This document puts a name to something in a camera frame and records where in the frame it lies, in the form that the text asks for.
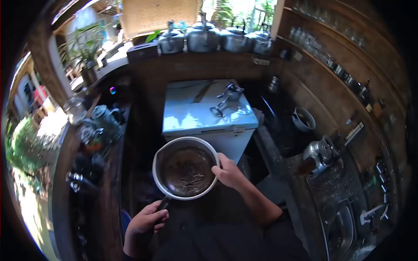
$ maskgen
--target woven bamboo panel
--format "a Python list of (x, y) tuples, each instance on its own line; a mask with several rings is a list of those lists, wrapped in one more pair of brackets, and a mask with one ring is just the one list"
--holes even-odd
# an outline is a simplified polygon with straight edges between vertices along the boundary
[(167, 28), (167, 21), (197, 20), (200, 0), (123, 0), (122, 21), (127, 37)]

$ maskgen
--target green plant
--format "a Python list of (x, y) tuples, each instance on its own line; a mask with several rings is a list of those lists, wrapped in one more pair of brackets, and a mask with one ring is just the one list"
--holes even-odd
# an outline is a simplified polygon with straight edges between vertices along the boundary
[(76, 29), (74, 37), (58, 47), (61, 61), (75, 63), (74, 67), (93, 68), (98, 57), (97, 51), (102, 46), (104, 26), (94, 23)]
[(229, 0), (217, 0), (216, 9), (212, 15), (212, 21), (219, 27), (230, 26), (234, 13), (232, 11), (232, 5)]
[(148, 37), (145, 39), (145, 43), (149, 43), (155, 38), (157, 38), (158, 34), (160, 34), (161, 30), (154, 31), (152, 34), (148, 35)]
[(9, 163), (26, 173), (35, 173), (46, 164), (41, 156), (41, 142), (36, 136), (36, 130), (32, 126), (30, 118), (21, 120), (13, 135), (8, 133), (5, 148), (6, 159)]
[(264, 0), (264, 2), (261, 3), (261, 7), (267, 14), (272, 14), (274, 12), (273, 0)]

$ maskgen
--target light blue freezer lid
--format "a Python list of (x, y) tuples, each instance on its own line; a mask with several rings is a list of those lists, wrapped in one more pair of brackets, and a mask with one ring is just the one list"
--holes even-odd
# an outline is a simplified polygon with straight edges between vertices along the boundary
[(187, 136), (210, 132), (242, 132), (258, 127), (258, 120), (244, 95), (239, 101), (228, 101), (223, 106), (223, 117), (213, 114), (209, 108), (223, 101), (217, 96), (225, 91), (226, 85), (235, 80), (214, 80), (199, 103), (194, 98), (208, 84), (203, 82), (190, 85), (185, 81), (184, 88), (176, 83), (168, 85), (163, 116), (164, 136)]

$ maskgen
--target blue object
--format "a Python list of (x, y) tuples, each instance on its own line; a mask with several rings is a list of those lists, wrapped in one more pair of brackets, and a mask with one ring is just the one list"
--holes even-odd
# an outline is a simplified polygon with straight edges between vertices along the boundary
[(215, 107), (225, 97), (222, 94), (229, 82), (235, 80), (214, 80), (204, 96), (201, 95), (208, 81), (177, 82), (169, 84), (163, 115), (162, 134), (166, 141), (178, 137), (193, 136), (209, 142), (216, 151), (224, 153), (238, 163), (258, 120), (244, 95), (238, 101), (227, 101), (221, 108), (222, 117), (213, 114)]

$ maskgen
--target stainless steel sink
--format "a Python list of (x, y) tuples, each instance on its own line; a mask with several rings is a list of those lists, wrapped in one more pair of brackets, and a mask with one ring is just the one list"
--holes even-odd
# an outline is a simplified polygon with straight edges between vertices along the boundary
[(350, 209), (344, 205), (329, 223), (326, 234), (329, 259), (342, 260), (354, 240), (354, 222)]

